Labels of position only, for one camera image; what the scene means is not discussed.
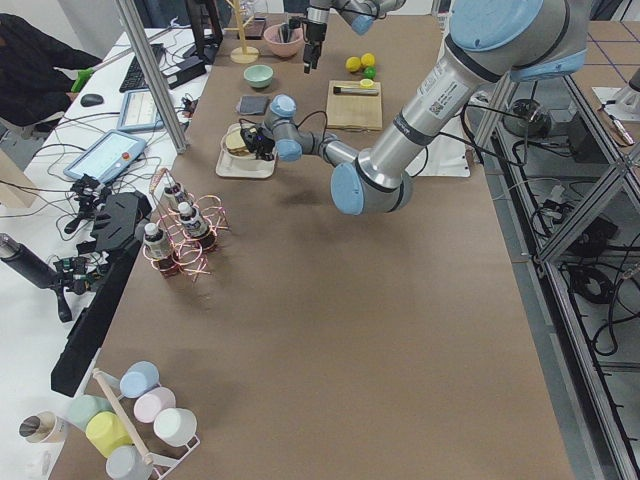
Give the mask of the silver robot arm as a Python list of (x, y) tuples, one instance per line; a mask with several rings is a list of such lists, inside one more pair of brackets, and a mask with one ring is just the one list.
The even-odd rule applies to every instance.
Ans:
[(326, 40), (329, 16), (334, 10), (358, 35), (364, 35), (376, 20), (405, 5), (405, 0), (317, 0), (310, 1), (301, 23), (304, 26), (304, 73), (318, 66)]
[(295, 100), (275, 96), (263, 122), (241, 131), (248, 150), (282, 161), (317, 155), (333, 166), (331, 196), (344, 214), (393, 212), (412, 194), (407, 166), (482, 84), (564, 76), (586, 58), (588, 1), (457, 1), (444, 53), (375, 142), (356, 150), (335, 135), (299, 129)]

